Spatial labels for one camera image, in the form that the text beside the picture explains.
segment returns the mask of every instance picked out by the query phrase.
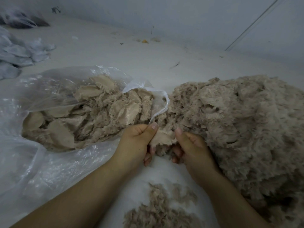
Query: right hand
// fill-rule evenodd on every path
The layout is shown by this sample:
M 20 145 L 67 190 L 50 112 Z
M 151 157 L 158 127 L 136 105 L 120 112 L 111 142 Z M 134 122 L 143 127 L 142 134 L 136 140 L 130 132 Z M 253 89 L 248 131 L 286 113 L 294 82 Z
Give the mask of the right hand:
M 211 183 L 214 174 L 221 174 L 206 142 L 200 135 L 183 132 L 177 128 L 175 137 L 179 145 L 172 148 L 176 155 L 172 158 L 172 162 L 183 161 L 189 174 L 199 186 L 204 188 Z

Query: gray cloth pile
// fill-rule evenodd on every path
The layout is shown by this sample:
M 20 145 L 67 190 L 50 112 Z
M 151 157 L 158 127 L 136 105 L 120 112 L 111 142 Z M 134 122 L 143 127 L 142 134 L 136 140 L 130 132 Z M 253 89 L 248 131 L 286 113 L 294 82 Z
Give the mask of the gray cloth pile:
M 44 45 L 41 38 L 24 42 L 0 26 L 0 80 L 16 78 L 21 73 L 19 67 L 49 59 L 53 49 L 54 44 Z

